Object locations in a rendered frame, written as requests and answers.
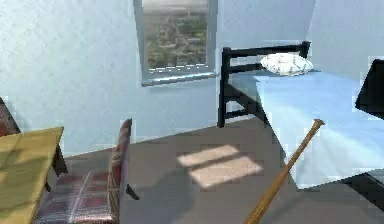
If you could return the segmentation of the yellow wooden table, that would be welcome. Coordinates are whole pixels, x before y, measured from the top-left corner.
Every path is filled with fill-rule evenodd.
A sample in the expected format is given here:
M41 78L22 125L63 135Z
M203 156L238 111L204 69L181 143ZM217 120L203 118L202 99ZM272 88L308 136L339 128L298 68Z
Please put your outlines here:
M31 224L64 127L0 137L0 224Z

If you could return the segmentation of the black laptop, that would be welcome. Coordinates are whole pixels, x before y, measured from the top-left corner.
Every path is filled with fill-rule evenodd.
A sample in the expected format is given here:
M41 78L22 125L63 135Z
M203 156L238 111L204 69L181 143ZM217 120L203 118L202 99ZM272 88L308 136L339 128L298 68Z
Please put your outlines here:
M375 59L372 62L355 108L384 120L384 60Z

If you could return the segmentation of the red plaid chair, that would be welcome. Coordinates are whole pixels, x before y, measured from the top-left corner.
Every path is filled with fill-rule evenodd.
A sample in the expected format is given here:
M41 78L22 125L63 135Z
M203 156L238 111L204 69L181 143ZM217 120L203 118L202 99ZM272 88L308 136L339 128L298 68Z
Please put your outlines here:
M32 224L120 224L123 195L139 200L129 184L123 186L131 127L131 118L121 125L118 144L111 149L106 169L71 172L59 177Z

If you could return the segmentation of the black bed with blue sheet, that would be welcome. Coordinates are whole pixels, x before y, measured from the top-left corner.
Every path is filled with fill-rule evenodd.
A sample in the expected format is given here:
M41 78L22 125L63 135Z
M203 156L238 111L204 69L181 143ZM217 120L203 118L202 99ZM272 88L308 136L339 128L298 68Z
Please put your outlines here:
M290 171L298 189L344 182L384 211L384 120L355 108L364 82L321 72L302 75L269 72L268 54L291 53L307 59L310 43L222 50L217 126L253 114L272 128L291 158L315 119L325 122Z

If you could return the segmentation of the white patterned pillow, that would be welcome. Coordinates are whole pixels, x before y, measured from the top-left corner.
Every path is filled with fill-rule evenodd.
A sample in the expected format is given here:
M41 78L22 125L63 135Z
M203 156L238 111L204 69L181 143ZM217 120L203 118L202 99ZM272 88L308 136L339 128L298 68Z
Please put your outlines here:
M297 76L313 69L313 64L306 58L291 53L268 54L260 61L263 68L282 76Z

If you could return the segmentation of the grey framed window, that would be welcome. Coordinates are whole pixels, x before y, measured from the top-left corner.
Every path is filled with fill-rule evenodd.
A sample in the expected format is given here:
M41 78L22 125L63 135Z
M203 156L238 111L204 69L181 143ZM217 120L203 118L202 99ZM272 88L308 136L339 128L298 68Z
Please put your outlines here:
M218 0L133 0L145 87L216 76Z

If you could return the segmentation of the dark red chair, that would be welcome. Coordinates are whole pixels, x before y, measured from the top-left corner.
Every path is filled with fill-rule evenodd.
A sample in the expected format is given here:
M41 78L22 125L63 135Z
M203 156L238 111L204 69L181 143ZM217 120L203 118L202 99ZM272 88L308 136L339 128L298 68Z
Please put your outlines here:
M0 97L0 137L20 133L20 129L5 102Z

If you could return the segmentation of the wooden baseball bat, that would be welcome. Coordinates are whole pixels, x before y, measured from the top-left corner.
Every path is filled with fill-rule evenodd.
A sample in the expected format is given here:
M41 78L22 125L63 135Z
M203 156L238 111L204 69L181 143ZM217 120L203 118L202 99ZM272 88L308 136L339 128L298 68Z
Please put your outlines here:
M277 176L273 184L268 188L268 190L264 193L264 195L259 200L258 204L253 208L251 213L248 215L244 224L259 224L260 220L264 216L265 212L268 210L275 195L279 191L282 183L285 181L286 177L288 176L288 173L290 172L292 167L295 165L299 156L303 153L303 151L305 150L305 148L307 147L307 145L309 144L313 136L316 134L316 132L324 124L325 122L321 119L314 120L310 130L306 134L303 141L300 143L299 147L293 153L290 160L282 169L281 173Z

